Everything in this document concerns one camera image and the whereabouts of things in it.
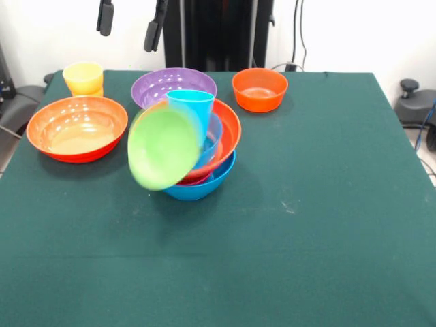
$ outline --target floor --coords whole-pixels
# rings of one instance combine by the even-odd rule
[[[419,131],[417,129],[405,129],[405,132],[410,140],[410,144],[412,146],[415,146],[416,138],[418,137]],[[427,133],[426,131],[422,132],[422,144],[420,149],[418,150],[418,157],[424,160],[430,166],[428,167],[426,166],[425,163],[422,163],[427,173],[432,174],[431,169],[433,169],[433,171],[436,172],[436,153],[430,153],[427,150],[427,145],[425,142],[426,133]],[[7,165],[9,164],[10,159],[12,158],[12,155],[15,153],[15,150],[19,143],[19,140],[17,140],[12,136],[2,134],[1,137],[8,138],[8,139],[6,142],[7,143],[6,150],[3,150],[3,153],[0,153],[0,178],[5,172]],[[432,181],[433,185],[436,187],[436,176],[429,175],[429,178]]]

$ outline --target green tablecloth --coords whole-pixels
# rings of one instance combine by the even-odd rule
[[[106,72],[130,120],[141,72]],[[139,187],[127,136],[74,166],[26,139],[0,180],[0,326],[435,326],[436,197],[372,74],[287,74],[240,109],[227,181],[179,202]],[[43,104],[68,96],[60,74]]]

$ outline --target large orange bowl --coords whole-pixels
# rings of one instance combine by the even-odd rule
[[[122,105],[105,97],[69,97],[42,108],[27,125],[30,143],[53,159],[84,164],[108,154],[128,122]]]
[[[205,166],[192,170],[184,179],[184,183],[196,180],[217,169],[234,151],[239,143],[242,127],[236,113],[224,102],[216,99],[212,111],[223,123],[223,135],[214,158]]]

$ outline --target wire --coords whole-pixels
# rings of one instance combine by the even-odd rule
[[[404,129],[421,129],[422,124],[401,124]]]
[[[436,108],[436,100],[433,102],[433,105],[432,105],[431,109],[429,110],[429,113],[425,117],[424,122],[422,122],[422,125],[420,128],[420,133],[418,134],[418,138],[416,139],[416,143],[415,143],[415,151],[418,151],[420,146],[421,146],[422,130],[424,129],[425,125],[427,124],[427,122],[429,121],[431,116],[433,115],[435,108]]]
[[[292,47],[292,62],[295,61],[295,52],[296,52],[296,38],[297,38],[297,11],[298,11],[298,2],[300,0],[295,1],[294,8],[294,46]]]
[[[21,92],[17,92],[16,94],[19,94],[22,97],[26,97],[27,99],[33,100],[36,103],[40,103],[41,102],[40,100],[36,100],[34,97],[29,97],[28,95],[25,95],[24,93],[21,93]]]
[[[297,63],[280,63],[278,65],[275,65],[273,68],[271,68],[271,70],[274,70],[274,69],[279,68],[279,67],[284,66],[284,65],[295,65],[298,68],[300,68],[302,72],[304,71],[304,69]]]
[[[432,169],[432,167],[428,163],[426,163],[422,158],[420,158],[420,160],[431,171],[431,174],[429,174],[429,175],[436,176],[436,172]]]
[[[17,133],[15,133],[14,131],[11,131],[9,128],[3,127],[0,125],[0,129],[2,129],[3,131],[5,131],[6,133],[11,134],[12,136],[18,138],[19,140],[21,140],[21,135],[18,135]]]
[[[304,4],[305,4],[305,0],[301,0],[301,11],[300,11],[300,37],[301,37],[302,48],[305,50],[305,55],[304,55],[304,57],[302,58],[302,68],[303,68],[303,70],[304,70],[304,68],[305,68],[305,62],[306,62],[306,56],[307,56],[307,49],[306,49],[306,45],[305,45],[305,39],[304,39],[304,37],[302,36],[302,9],[303,9],[303,7],[304,7]]]

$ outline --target yellow cup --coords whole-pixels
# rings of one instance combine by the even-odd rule
[[[74,97],[103,96],[103,68],[97,63],[74,63],[63,70],[63,78]]]

